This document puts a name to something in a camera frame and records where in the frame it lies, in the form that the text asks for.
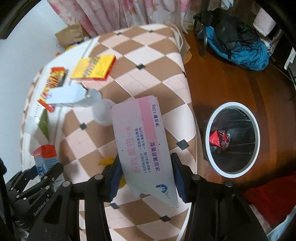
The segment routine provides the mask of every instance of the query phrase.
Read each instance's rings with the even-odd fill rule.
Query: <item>wooden floor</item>
[[[263,71],[250,71],[220,58],[207,48],[200,57],[193,32],[185,35],[191,46],[191,60],[185,64],[192,103],[200,128],[221,104],[236,101],[255,115],[260,128],[261,144],[252,169],[232,179],[241,189],[256,187],[292,170],[296,157],[296,95],[293,84],[271,64]],[[204,163],[208,181],[223,182]]]

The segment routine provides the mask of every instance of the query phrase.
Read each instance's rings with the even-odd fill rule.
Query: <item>red soda can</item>
[[[210,133],[209,142],[211,146],[217,146],[220,147],[222,150],[225,150],[229,146],[229,141],[229,131],[216,130]]]

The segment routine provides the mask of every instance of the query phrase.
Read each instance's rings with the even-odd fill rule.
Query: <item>floral curtain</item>
[[[193,23],[202,0],[47,0],[68,25],[80,23],[91,37],[148,23]],[[211,0],[217,5],[221,0]]]
[[[80,23],[91,37],[127,27],[120,0],[47,0],[67,24]]]

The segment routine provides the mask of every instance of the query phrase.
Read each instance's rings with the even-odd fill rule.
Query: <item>cardboard box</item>
[[[165,129],[157,97],[147,96],[111,108],[118,155],[132,192],[150,194],[178,207]]]
[[[89,107],[101,99],[102,95],[96,89],[88,90],[80,84],[72,83],[51,89],[46,102],[57,106]]]
[[[56,33],[55,36],[59,43],[67,48],[73,43],[83,42],[83,29],[79,23],[70,25],[60,32]]]

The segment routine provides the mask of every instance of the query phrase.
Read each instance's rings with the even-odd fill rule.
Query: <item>pink toothpaste box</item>
[[[126,183],[135,194],[150,194],[178,207],[168,143],[157,97],[111,108],[113,129]]]

